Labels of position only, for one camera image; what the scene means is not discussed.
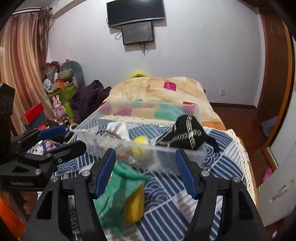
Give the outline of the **person's left hand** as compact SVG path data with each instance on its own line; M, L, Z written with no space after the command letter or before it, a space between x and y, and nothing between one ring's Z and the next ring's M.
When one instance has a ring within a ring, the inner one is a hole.
M21 210L25 211L26 214L32 214L36 207L38 200L38 193L31 191L17 191L14 197L15 202Z

